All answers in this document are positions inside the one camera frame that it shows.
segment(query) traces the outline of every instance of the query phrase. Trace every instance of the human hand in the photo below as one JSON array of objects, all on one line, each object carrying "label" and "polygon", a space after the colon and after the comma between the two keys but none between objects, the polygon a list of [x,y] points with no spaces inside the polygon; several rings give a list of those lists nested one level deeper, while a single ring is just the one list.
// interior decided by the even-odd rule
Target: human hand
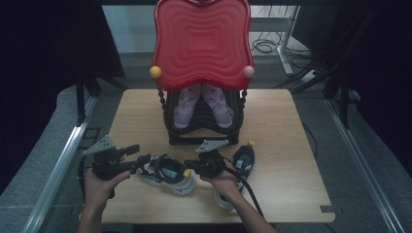
[{"label": "human hand", "polygon": [[89,168],[85,172],[85,208],[91,208],[96,212],[103,212],[111,191],[121,182],[130,178],[130,172],[118,174],[109,181],[103,181],[96,177]]},{"label": "human hand", "polygon": [[[226,167],[233,171],[236,171],[236,169],[229,161],[225,160],[224,163]],[[237,188],[237,179],[225,170],[223,170],[217,177],[213,179],[202,176],[200,177],[200,179],[204,182],[211,183],[215,190],[224,197],[229,197],[232,194],[239,193],[239,189]]]}]

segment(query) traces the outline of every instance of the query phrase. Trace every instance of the sneaker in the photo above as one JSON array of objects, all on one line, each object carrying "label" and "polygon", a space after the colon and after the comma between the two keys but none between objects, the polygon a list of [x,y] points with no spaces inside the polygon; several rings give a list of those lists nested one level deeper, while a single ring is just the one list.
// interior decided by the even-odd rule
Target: sneaker
[{"label": "sneaker", "polygon": [[173,111],[175,126],[179,129],[188,127],[193,117],[194,106],[200,98],[201,85],[195,84],[181,90],[178,106]]},{"label": "sneaker", "polygon": [[140,166],[136,173],[143,182],[153,186],[166,186],[174,193],[185,195],[196,186],[196,176],[186,166],[164,154],[160,157],[145,154],[151,161]]},{"label": "sneaker", "polygon": [[233,111],[227,106],[223,91],[210,84],[202,85],[202,95],[210,106],[218,126],[228,128],[232,124]]},{"label": "sneaker", "polygon": [[[253,149],[253,143],[250,142],[247,146],[241,146],[240,149],[230,159],[230,162],[233,164],[233,166],[236,168],[236,171],[244,180],[249,178],[256,168],[256,157]],[[237,187],[243,194],[243,192],[245,191],[243,183],[238,181]],[[228,202],[224,198],[224,196],[220,195],[216,190],[215,201],[222,209],[225,209],[227,211],[234,209],[230,202]]]}]

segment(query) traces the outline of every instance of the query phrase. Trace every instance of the pink ball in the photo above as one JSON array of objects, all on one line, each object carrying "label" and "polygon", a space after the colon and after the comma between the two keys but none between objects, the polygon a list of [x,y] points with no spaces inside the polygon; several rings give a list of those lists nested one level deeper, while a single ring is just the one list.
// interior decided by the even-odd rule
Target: pink ball
[{"label": "pink ball", "polygon": [[255,68],[254,67],[252,67],[252,66],[245,66],[245,68],[243,68],[243,75],[246,77],[246,78],[251,78],[251,77],[253,77],[254,76],[254,74],[255,74]]}]

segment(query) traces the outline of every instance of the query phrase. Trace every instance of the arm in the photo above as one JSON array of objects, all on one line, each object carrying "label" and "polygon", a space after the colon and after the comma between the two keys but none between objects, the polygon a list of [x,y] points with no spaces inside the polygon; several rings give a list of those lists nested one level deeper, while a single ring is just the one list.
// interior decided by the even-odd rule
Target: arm
[{"label": "arm", "polygon": [[[227,161],[226,166],[235,170],[233,165]],[[236,178],[233,175],[223,171],[213,179],[205,177],[200,177],[200,179],[211,183],[216,191],[232,204],[249,233],[277,232],[239,192]]]},{"label": "arm", "polygon": [[124,172],[109,181],[98,179],[91,169],[85,172],[85,207],[82,212],[78,233],[102,232],[102,216],[110,192],[122,181],[130,178],[130,172]]}]

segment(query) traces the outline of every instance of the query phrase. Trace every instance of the wooden tabletop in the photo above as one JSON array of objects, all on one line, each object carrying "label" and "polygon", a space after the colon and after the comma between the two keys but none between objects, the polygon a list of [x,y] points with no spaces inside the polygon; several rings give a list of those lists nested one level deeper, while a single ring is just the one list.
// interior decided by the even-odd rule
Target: wooden tabletop
[{"label": "wooden tabletop", "polygon": [[[141,151],[126,158],[151,153],[184,161],[197,158],[198,145],[170,146],[160,98],[154,89],[127,90],[109,136],[116,147],[139,144]],[[292,96],[287,90],[249,89],[239,145],[220,148],[230,158],[248,140],[255,141],[257,168],[248,178],[269,222],[331,222],[325,185],[313,157]],[[193,135],[214,134],[198,130]],[[253,204],[247,191],[245,197]],[[164,186],[150,186],[137,175],[116,188],[103,222],[121,223],[228,223],[240,222],[235,211],[222,210],[214,188],[197,179],[193,192],[181,196]]]}]

